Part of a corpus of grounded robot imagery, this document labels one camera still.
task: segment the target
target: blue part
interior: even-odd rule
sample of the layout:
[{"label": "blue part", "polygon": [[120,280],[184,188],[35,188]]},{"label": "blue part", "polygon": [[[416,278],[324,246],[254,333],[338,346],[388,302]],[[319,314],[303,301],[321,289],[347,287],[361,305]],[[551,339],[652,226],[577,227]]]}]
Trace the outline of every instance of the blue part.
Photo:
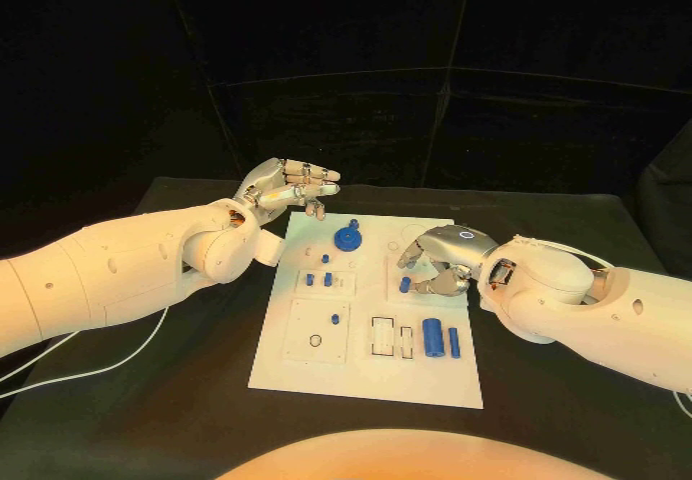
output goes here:
[{"label": "blue part", "polygon": [[364,242],[361,232],[354,227],[344,227],[335,233],[335,245],[342,252],[352,252]]},{"label": "blue part", "polygon": [[455,327],[450,328],[450,350],[452,358],[462,358],[462,352],[459,351],[459,333]]},{"label": "blue part", "polygon": [[409,288],[411,287],[411,278],[404,277],[401,279],[400,292],[409,293]]},{"label": "blue part", "polygon": [[445,357],[443,323],[437,318],[423,321],[423,343],[427,357]]}]

